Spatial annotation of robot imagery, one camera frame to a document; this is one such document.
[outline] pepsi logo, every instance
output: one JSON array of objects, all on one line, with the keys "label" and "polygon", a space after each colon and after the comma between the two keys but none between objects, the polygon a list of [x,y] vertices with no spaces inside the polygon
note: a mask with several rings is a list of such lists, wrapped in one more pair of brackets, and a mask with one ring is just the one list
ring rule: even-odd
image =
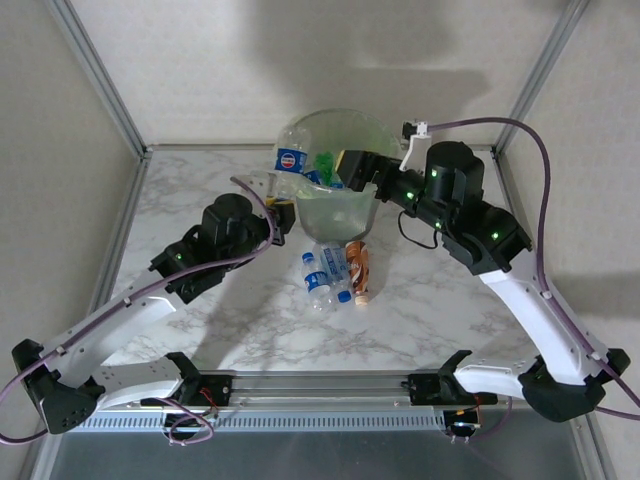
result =
[{"label": "pepsi logo", "polygon": [[284,168],[291,168],[296,164],[296,157],[292,153],[285,153],[280,157],[280,163]]}]

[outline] orange can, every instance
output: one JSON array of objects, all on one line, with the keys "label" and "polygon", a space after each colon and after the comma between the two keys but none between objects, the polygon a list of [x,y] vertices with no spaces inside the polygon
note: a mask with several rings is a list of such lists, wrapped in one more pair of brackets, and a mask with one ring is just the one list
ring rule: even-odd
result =
[{"label": "orange can", "polygon": [[356,295],[356,305],[369,303],[369,249],[363,241],[349,242],[346,248],[351,286]]}]

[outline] red wire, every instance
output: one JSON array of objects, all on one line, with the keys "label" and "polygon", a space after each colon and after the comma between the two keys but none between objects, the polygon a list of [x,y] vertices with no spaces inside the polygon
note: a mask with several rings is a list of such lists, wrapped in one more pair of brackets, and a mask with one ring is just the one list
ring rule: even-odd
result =
[{"label": "red wire", "polygon": [[220,409],[216,405],[216,402],[213,401],[213,394],[211,393],[211,390],[209,390],[207,387],[203,387],[200,389],[200,393],[211,404],[211,407],[215,408],[218,412],[220,411]]}]

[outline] bottle cap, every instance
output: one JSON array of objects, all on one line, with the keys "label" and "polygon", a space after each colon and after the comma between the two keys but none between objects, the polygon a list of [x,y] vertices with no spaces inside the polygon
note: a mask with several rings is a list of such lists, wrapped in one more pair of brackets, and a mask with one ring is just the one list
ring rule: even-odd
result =
[{"label": "bottle cap", "polygon": [[369,303],[369,297],[366,295],[357,295],[356,296],[356,305],[367,305]]},{"label": "bottle cap", "polygon": [[346,290],[343,290],[338,294],[338,301],[340,303],[347,303],[349,300],[351,300],[351,294]]}]

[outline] blue bottle cap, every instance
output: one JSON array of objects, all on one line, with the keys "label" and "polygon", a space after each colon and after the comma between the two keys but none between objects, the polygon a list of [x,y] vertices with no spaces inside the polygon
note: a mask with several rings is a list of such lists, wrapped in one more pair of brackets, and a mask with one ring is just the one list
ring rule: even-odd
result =
[{"label": "blue bottle cap", "polygon": [[340,303],[347,303],[349,300],[351,300],[351,294],[344,290],[338,294],[338,300],[340,301]]}]

